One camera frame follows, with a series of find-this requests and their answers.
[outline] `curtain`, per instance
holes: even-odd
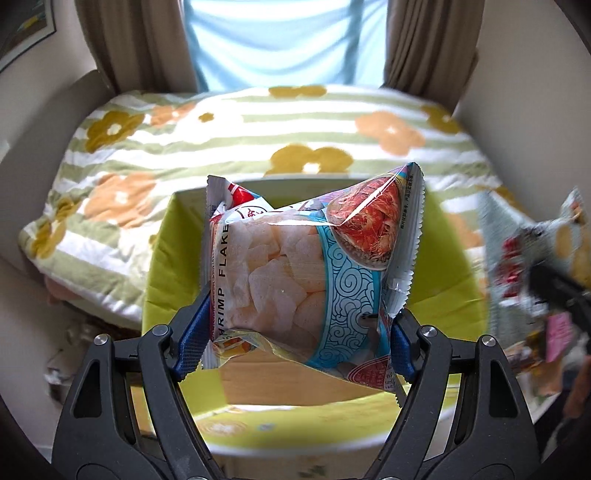
[[[389,0],[384,86],[453,112],[476,66],[485,0]]]
[[[387,0],[185,0],[201,91],[384,82]]]
[[[117,93],[197,92],[182,0],[76,0],[96,65]]]

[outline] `red shrimp image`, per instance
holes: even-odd
[[[359,183],[326,208],[339,245],[372,270],[386,268],[396,241],[401,195],[394,178],[388,173]]]

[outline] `blue gripper pad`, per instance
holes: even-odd
[[[394,372],[402,375],[407,382],[412,383],[417,371],[411,362],[410,343],[402,329],[396,323],[392,326],[390,352]]]
[[[209,341],[210,305],[211,299],[208,295],[178,342],[178,360],[173,368],[177,381],[184,380],[187,374],[197,369],[205,351]]]

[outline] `shrimp flakes bag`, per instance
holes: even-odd
[[[209,177],[203,366],[262,348],[392,391],[390,319],[410,292],[423,203],[415,163],[280,209]]]

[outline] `blue wave pattern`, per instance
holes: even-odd
[[[307,365],[334,368],[350,359],[367,343],[363,314],[378,312],[381,273],[352,261],[337,244],[330,227],[316,227],[326,265],[326,317],[322,340]]]

